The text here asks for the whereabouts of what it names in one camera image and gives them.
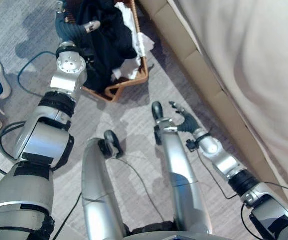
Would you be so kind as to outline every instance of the black cloth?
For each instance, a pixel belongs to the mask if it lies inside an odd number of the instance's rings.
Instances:
[[[132,47],[129,28],[124,26],[122,13],[113,0],[83,0],[78,11],[72,11],[76,24],[99,21],[100,28],[80,42],[87,64],[87,81],[84,86],[98,93],[111,85],[112,70],[119,68],[125,59],[137,56]]]

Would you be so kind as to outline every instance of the silver robot leg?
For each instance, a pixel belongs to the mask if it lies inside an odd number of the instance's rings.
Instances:
[[[169,118],[163,118],[160,104],[153,104],[156,120],[156,142],[163,145],[166,166],[172,186],[175,223],[179,231],[212,234],[210,217],[199,183],[189,163],[184,147]]]
[[[101,151],[104,140],[88,141],[82,165],[82,201],[88,239],[121,240],[126,236]]]

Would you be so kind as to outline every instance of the brown basket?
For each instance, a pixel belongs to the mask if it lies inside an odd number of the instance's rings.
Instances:
[[[139,24],[138,24],[138,19],[137,19],[135,1],[134,0],[118,0],[116,2],[122,2],[131,9],[133,16],[134,16],[134,20],[135,20],[136,31],[139,33],[140,30],[139,30]],[[107,102],[115,102],[117,101],[117,99],[119,98],[120,94],[122,93],[125,87],[142,84],[147,81],[148,69],[147,69],[146,58],[141,57],[140,62],[141,62],[140,67],[138,69],[137,75],[134,80],[129,80],[127,78],[121,77],[115,81],[114,85],[106,87],[102,94],[97,93],[85,87],[83,87],[83,90]]]

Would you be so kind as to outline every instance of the mattress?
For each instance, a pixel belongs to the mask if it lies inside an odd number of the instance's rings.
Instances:
[[[168,0],[288,185],[288,1]]]

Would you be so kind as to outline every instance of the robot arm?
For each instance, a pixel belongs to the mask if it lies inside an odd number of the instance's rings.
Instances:
[[[214,169],[240,196],[241,201],[252,208],[250,219],[268,240],[288,240],[288,204],[265,183],[257,180],[234,156],[227,153],[222,144],[203,128],[186,110],[170,102],[177,112],[185,117],[178,126],[182,132],[192,133],[195,141],[187,141],[190,150],[199,149],[212,162]]]
[[[56,5],[56,30],[62,40],[56,52],[57,70],[17,138],[14,166],[0,181],[0,240],[47,240],[54,228],[53,171],[67,162],[73,147],[68,129],[87,77],[74,41],[100,25],[64,23],[62,5]]]

